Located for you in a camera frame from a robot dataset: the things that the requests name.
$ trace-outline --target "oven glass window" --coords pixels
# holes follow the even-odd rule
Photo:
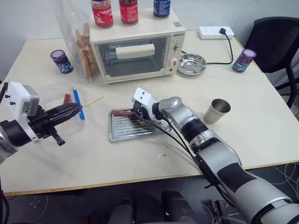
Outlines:
[[[101,63],[105,70],[105,75],[112,77],[139,74],[145,72],[160,71],[165,67],[165,50],[167,49],[168,37],[138,39],[122,42],[113,42],[109,44],[96,45],[97,53],[100,54]],[[116,49],[138,46],[154,45],[155,53],[150,56],[118,59]]]

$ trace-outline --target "toaster oven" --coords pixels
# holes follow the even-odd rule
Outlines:
[[[177,71],[185,29],[171,10],[157,19],[152,9],[139,10],[139,22],[125,26],[120,12],[114,25],[98,28],[90,17],[90,44],[106,83],[170,75]]]

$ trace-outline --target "blue jar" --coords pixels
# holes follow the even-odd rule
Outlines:
[[[159,19],[167,18],[170,14],[171,0],[154,0],[154,16]]]
[[[54,50],[50,54],[50,57],[53,59],[60,72],[66,74],[73,71],[73,67],[63,50]]]
[[[244,49],[232,68],[236,72],[244,72],[255,58],[256,52],[254,50]]]

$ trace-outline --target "white table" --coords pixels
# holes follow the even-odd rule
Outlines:
[[[232,41],[235,59],[242,47]],[[82,131],[58,133],[66,141],[62,147],[50,137],[29,143],[0,166],[2,189],[6,195],[83,189],[128,182],[200,175],[191,158],[167,136],[111,143],[108,112],[131,106],[137,87],[156,99],[180,96],[200,118],[215,98],[232,107],[216,124],[208,126],[240,156],[244,168],[258,168],[299,161],[299,123],[266,76],[255,65],[238,74],[231,65],[210,65],[195,77],[179,73],[158,78],[104,84],[90,84],[75,72],[61,74],[49,54],[66,50],[63,39],[27,41],[5,81],[38,88],[72,81],[79,89],[81,103],[105,97],[85,108]],[[227,62],[227,41],[201,41],[196,32],[187,32],[183,50],[202,55],[208,62]],[[0,105],[0,120],[12,116]]]

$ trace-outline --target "gray wall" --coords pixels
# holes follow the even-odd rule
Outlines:
[[[78,1],[81,9],[91,12],[89,0]],[[112,2],[113,10],[118,10],[118,1]],[[153,0],[139,0],[139,8],[152,5]],[[172,0],[171,5],[186,29],[230,26],[242,44],[256,19],[299,17],[299,0]],[[62,37],[50,0],[0,0],[0,29],[0,80],[5,78],[26,40]]]

